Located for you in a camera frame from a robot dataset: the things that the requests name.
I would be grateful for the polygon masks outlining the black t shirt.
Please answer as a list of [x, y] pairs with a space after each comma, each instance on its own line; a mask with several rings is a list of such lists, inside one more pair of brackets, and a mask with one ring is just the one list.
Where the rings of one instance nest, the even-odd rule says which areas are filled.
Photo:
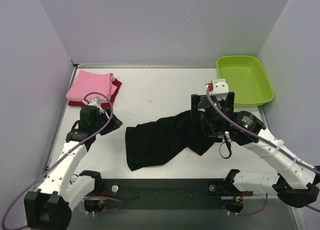
[[221, 139], [202, 132], [200, 115], [191, 111], [160, 118], [153, 122], [127, 127], [125, 131], [126, 162], [131, 171], [163, 166], [185, 148], [202, 156]]

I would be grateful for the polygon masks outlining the green plastic tray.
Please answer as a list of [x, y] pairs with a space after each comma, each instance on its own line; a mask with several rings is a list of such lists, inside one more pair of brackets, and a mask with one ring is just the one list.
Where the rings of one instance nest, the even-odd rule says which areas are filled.
[[217, 74], [235, 93], [234, 106], [259, 107], [274, 98], [272, 85], [261, 62], [253, 56], [223, 56], [216, 61]]

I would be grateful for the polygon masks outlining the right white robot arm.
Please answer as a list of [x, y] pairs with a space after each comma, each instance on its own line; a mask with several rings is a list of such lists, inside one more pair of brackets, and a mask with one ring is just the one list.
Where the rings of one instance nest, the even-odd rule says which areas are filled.
[[232, 169], [221, 183], [216, 184], [218, 194], [268, 194], [295, 208], [314, 203], [320, 194], [317, 187], [320, 168], [305, 163], [292, 153], [254, 114], [235, 112], [234, 96], [230, 92], [225, 99], [217, 100], [214, 96], [192, 95], [192, 119], [199, 119], [202, 133], [209, 138], [221, 139], [229, 152], [232, 143], [237, 143], [263, 159], [276, 173], [257, 174]]

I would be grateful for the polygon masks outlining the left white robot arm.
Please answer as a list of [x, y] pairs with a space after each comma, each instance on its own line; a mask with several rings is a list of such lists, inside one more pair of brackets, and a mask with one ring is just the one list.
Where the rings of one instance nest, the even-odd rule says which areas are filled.
[[122, 125], [111, 108], [85, 106], [67, 134], [58, 160], [45, 174], [46, 179], [24, 198], [27, 226], [34, 230], [66, 230], [74, 208], [85, 198], [104, 199], [106, 188], [99, 172], [84, 170], [70, 181], [76, 168], [96, 140]]

